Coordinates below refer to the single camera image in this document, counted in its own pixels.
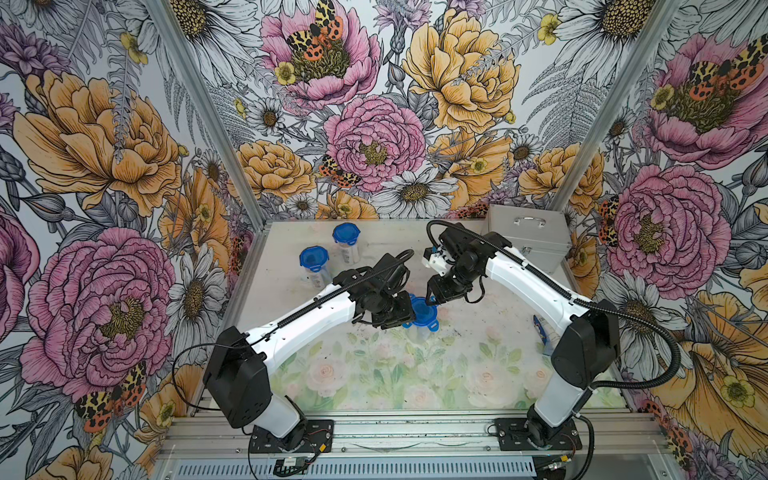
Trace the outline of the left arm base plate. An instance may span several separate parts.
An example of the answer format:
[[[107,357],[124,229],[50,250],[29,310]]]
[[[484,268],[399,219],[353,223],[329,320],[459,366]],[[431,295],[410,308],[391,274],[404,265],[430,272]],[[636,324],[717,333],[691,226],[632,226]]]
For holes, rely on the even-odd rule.
[[[250,454],[322,454],[332,450],[335,422],[331,419],[302,420],[279,438],[255,426],[250,435]]]

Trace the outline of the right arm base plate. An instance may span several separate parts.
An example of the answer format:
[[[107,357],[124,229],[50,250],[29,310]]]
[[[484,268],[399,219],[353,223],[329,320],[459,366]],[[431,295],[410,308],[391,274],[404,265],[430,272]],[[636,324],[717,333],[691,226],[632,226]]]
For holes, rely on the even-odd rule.
[[[493,421],[492,430],[501,451],[505,452],[575,452],[582,448],[582,441],[573,420],[560,427],[546,423],[531,423],[526,418],[502,417]]]

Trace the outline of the blue lid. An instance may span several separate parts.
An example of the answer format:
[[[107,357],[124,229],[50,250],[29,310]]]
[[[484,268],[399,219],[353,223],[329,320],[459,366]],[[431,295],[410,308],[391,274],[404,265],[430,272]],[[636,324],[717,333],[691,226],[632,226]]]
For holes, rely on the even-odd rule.
[[[428,305],[424,297],[411,295],[410,300],[414,319],[412,322],[404,323],[403,327],[406,329],[411,327],[426,328],[429,332],[437,332],[439,330],[437,307],[435,305]]]
[[[345,222],[334,228],[332,237],[337,244],[353,246],[357,244],[360,234],[361,231],[357,225]]]
[[[328,251],[319,245],[307,247],[299,255],[300,266],[312,272],[323,270],[328,261]]]

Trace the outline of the clear plastic cup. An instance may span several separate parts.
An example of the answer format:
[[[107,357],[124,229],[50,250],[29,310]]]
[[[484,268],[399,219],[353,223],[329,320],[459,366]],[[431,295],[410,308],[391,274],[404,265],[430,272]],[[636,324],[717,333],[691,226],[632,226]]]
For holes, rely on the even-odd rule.
[[[332,283],[332,277],[326,266],[319,269],[306,268],[307,278],[315,289],[322,290]]]
[[[355,265],[360,261],[359,243],[339,242],[338,247],[345,265]]]
[[[412,343],[422,345],[432,338],[433,332],[428,327],[412,324],[406,329],[406,335]]]

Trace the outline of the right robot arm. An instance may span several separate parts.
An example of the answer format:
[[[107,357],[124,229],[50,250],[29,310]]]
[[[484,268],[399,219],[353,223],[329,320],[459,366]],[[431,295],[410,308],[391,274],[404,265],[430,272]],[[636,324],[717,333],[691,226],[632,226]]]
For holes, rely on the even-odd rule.
[[[435,271],[427,282],[429,305],[467,300],[475,286],[490,280],[523,300],[555,333],[554,373],[525,421],[528,442],[549,448],[588,401],[596,377],[618,357],[617,314],[556,281],[496,232],[481,235],[445,220],[430,221],[426,232],[432,246],[423,264]]]

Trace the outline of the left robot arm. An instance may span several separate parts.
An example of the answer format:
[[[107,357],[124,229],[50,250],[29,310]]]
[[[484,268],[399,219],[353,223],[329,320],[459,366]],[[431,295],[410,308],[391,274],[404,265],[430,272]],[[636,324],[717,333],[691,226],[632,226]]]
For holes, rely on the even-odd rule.
[[[380,330],[415,319],[406,262],[414,251],[383,255],[372,267],[338,274],[318,295],[283,317],[242,332],[224,330],[213,344],[203,383],[217,408],[235,429],[252,427],[283,451],[309,437],[308,420],[295,402],[273,392],[270,376],[293,354],[325,332],[347,323]]]

